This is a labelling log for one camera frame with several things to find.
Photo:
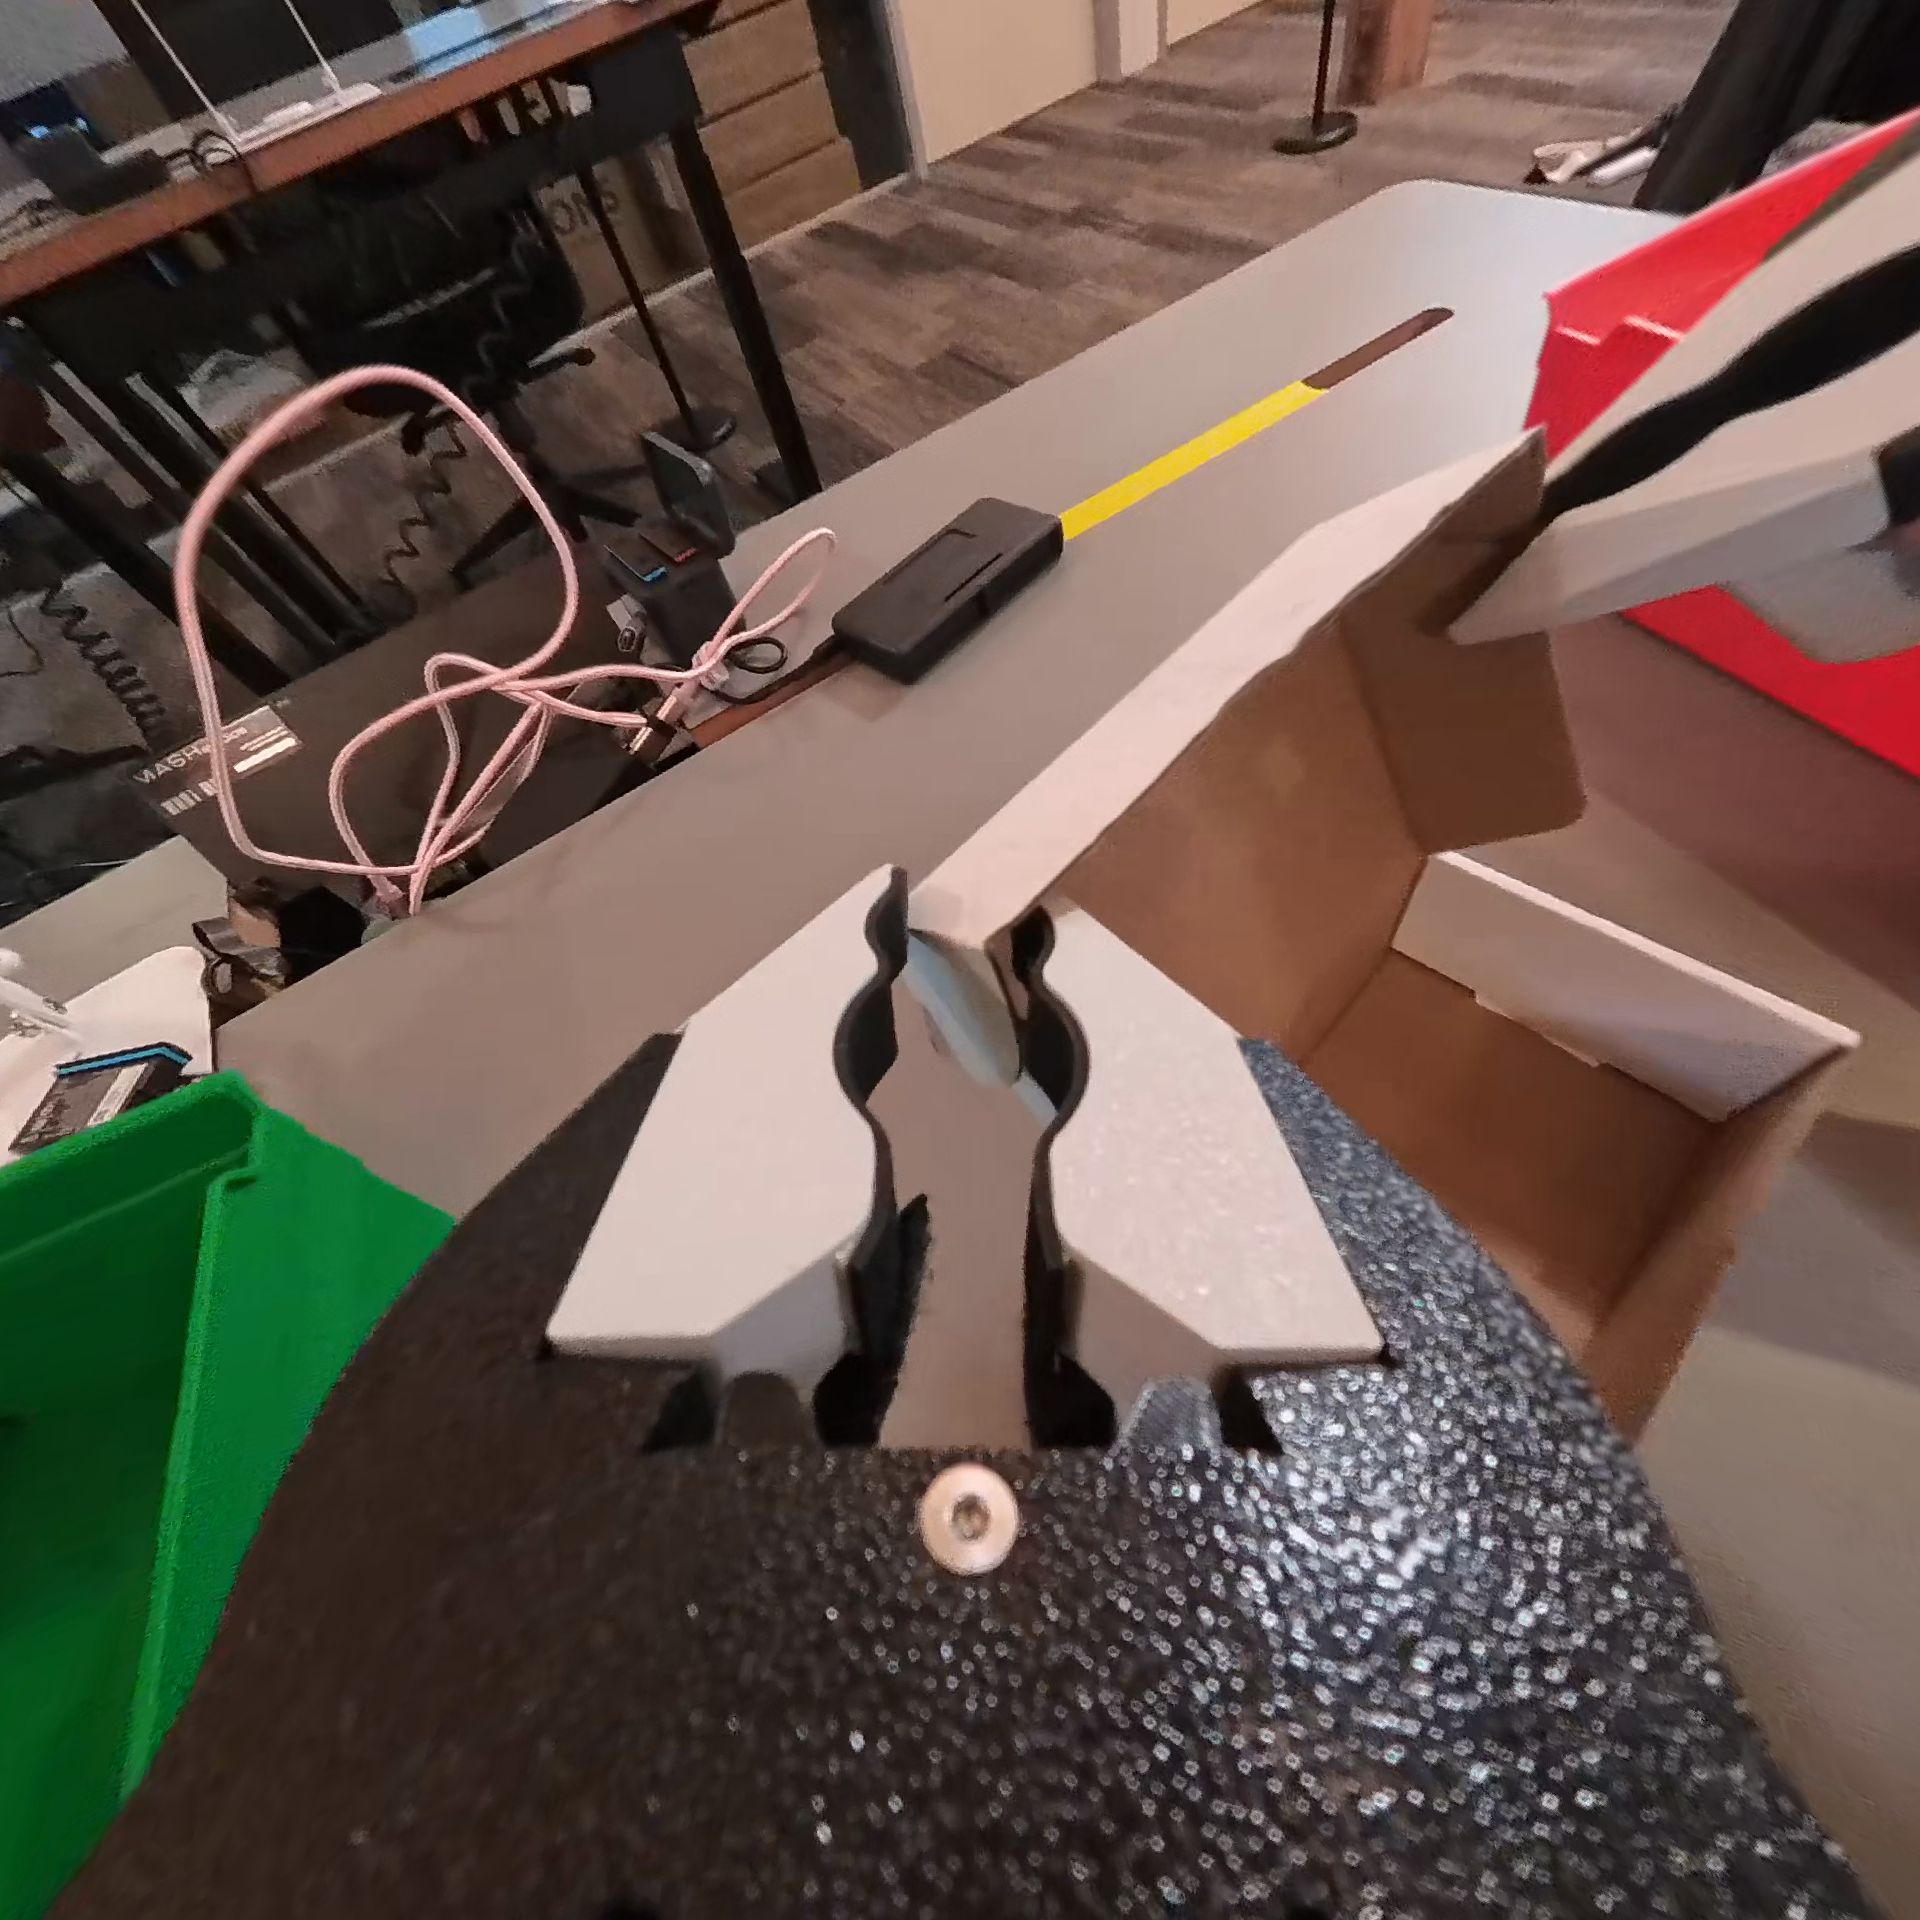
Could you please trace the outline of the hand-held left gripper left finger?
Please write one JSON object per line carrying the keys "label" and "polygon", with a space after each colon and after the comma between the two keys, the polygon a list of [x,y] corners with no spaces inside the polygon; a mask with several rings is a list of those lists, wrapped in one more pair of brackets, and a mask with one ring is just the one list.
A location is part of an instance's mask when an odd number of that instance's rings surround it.
{"label": "hand-held left gripper left finger", "polygon": [[879,867],[669,1035],[545,1347],[781,1378],[825,1442],[873,1442],[918,1300],[873,1092],[896,1064],[905,874]]}

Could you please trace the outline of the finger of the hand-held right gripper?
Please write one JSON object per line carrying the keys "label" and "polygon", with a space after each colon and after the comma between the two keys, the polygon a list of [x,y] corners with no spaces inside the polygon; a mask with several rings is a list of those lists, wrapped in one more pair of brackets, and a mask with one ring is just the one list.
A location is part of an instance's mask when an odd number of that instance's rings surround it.
{"label": "finger of the hand-held right gripper", "polygon": [[1918,346],[1906,342],[1821,390],[1721,425],[1650,480],[1554,520],[1452,635],[1542,634],[1705,588],[1752,614],[1746,574],[1764,564],[1788,511],[1833,465],[1914,443],[1914,402]]}
{"label": "finger of the hand-held right gripper", "polygon": [[1714,431],[1860,371],[1914,337],[1913,164],[1873,164],[1738,280],[1561,454],[1549,522],[1617,497]]}

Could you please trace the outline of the black office chair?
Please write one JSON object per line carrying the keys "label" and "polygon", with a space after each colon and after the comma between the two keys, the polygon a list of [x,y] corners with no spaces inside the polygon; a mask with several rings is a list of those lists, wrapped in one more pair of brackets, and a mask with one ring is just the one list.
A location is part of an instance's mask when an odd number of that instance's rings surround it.
{"label": "black office chair", "polygon": [[351,233],[337,262],[277,315],[312,378],[369,366],[431,378],[494,425],[574,543],[590,522],[633,526],[541,455],[521,407],[538,380],[591,361],[562,350],[585,324],[585,295],[535,202],[473,225],[421,202],[398,226]]}

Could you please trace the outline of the white cardboard box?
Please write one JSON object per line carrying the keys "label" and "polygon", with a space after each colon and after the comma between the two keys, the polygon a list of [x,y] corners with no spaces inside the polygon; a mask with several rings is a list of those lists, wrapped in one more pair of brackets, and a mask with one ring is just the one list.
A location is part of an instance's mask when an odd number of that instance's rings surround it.
{"label": "white cardboard box", "polygon": [[924,878],[906,978],[1012,1086],[1077,907],[1289,1062],[1500,1263],[1628,1438],[1857,1034],[1476,859],[1585,811],[1541,631],[1454,641],[1524,434],[1302,536]]}

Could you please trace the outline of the black rectangular device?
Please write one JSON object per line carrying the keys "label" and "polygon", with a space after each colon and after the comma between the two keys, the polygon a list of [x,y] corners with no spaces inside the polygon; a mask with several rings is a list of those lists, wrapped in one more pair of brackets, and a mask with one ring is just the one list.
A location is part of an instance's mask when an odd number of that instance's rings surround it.
{"label": "black rectangular device", "polygon": [[1062,518],[983,497],[844,604],[832,643],[893,683],[918,683],[1062,552]]}

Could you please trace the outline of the red plastic bin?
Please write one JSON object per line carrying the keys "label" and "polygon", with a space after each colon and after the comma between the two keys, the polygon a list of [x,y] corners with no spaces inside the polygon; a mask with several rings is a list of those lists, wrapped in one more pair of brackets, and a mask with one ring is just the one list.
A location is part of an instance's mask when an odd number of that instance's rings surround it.
{"label": "red plastic bin", "polygon": [[[1548,295],[1527,425],[1561,454],[1797,226],[1881,161],[1914,153],[1918,112],[1860,128],[1688,216]],[[1918,664],[1812,664],[1727,592],[1687,592],[1625,614],[1636,630],[1718,671],[1900,774],[1918,775]]]}

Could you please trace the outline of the black labelled case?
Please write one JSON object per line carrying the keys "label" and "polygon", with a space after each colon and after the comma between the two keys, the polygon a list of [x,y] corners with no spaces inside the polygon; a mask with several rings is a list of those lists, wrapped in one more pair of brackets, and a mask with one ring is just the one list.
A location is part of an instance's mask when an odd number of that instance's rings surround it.
{"label": "black labelled case", "polygon": [[[326,784],[337,750],[353,731],[356,722],[337,711],[309,706],[293,696],[224,722],[232,799],[256,847],[298,857],[348,857],[328,817]],[[213,867],[228,876],[252,871],[224,826],[200,737],[130,767],[128,782],[158,826]]]}

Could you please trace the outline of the black charging dock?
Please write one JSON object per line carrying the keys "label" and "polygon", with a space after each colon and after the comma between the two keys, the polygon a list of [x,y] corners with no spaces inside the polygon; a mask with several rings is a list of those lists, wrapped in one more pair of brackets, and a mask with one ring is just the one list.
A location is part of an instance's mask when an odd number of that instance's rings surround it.
{"label": "black charging dock", "polygon": [[704,457],[655,432],[639,439],[639,450],[658,518],[634,526],[634,561],[604,547],[604,564],[655,651],[673,667],[692,667],[735,606],[721,569],[735,547],[734,524]]}

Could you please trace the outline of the yellow tape strip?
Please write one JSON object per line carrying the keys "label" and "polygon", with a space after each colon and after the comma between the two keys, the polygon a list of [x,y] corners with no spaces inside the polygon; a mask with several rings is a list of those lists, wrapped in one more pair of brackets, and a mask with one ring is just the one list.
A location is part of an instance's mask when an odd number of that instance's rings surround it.
{"label": "yellow tape strip", "polygon": [[1330,385],[1330,375],[1320,375],[1316,380],[1294,380],[1286,387],[1240,407],[1236,415],[1221,418],[1177,449],[1170,449],[1152,462],[1124,474],[1120,480],[1108,483],[1103,490],[1074,503],[1062,515],[1062,540],[1072,543],[1092,532],[1103,522],[1128,513],[1152,494],[1170,490],[1213,459],[1221,459],[1245,441],[1256,439],[1262,432],[1318,400]]}

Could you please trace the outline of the green plastic bin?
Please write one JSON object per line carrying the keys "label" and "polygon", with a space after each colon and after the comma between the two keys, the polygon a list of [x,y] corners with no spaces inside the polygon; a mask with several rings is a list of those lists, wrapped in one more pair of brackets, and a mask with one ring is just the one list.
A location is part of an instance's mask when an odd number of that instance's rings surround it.
{"label": "green plastic bin", "polygon": [[2,1915],[181,1714],[348,1363],[453,1217],[222,1072],[4,1169]]}

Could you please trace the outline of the wooden desk with black legs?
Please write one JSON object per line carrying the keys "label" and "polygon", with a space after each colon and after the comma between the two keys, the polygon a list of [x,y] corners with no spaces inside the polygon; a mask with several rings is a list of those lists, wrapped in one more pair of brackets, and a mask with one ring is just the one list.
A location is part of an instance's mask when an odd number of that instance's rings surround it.
{"label": "wooden desk with black legs", "polygon": [[260,152],[222,162],[205,177],[170,182],[143,199],[87,216],[4,255],[4,318],[37,328],[85,378],[128,378],[152,352],[196,346],[228,321],[288,306],[344,266],[356,233],[398,228],[399,202],[384,199],[332,228],[277,252],[245,255],[230,267],[177,287],[140,280],[125,315],[105,299],[98,276],[234,208],[260,211],[271,198],[349,161],[380,156],[425,128],[456,128],[465,112],[500,103],[516,89],[549,80],[581,84],[591,96],[586,112],[485,143],[439,184],[417,187],[416,199],[448,218],[473,218],[564,177],[591,177],[604,161],[647,143],[664,143],[772,434],[774,491],[794,505],[821,494],[823,480],[704,146],[704,111],[687,70],[687,42],[709,34],[712,15],[714,4],[689,2],[597,4],[556,10],[545,24],[519,24],[516,34],[489,49],[465,49],[463,59],[444,71],[380,87],[348,112],[288,128]]}

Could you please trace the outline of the black stanchion pole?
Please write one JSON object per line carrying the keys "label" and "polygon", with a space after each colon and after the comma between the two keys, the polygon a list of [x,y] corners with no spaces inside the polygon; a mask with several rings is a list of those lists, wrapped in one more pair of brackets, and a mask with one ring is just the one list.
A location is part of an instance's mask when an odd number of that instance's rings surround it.
{"label": "black stanchion pole", "polygon": [[1297,159],[1330,153],[1350,143],[1359,128],[1356,111],[1340,107],[1330,102],[1332,42],[1336,26],[1334,0],[1318,4],[1318,20],[1311,103],[1306,112],[1292,114],[1286,121],[1278,123],[1271,140],[1271,152],[1276,156]]}

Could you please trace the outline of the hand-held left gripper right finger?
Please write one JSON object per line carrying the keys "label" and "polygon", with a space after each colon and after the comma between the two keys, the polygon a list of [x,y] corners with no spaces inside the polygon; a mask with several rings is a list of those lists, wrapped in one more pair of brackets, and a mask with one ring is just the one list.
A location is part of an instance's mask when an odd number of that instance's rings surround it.
{"label": "hand-held left gripper right finger", "polygon": [[1022,1066],[1048,1104],[1024,1233],[1024,1418],[1110,1442],[1142,1394],[1210,1408],[1384,1339],[1240,1035],[1077,905],[1015,928]]}

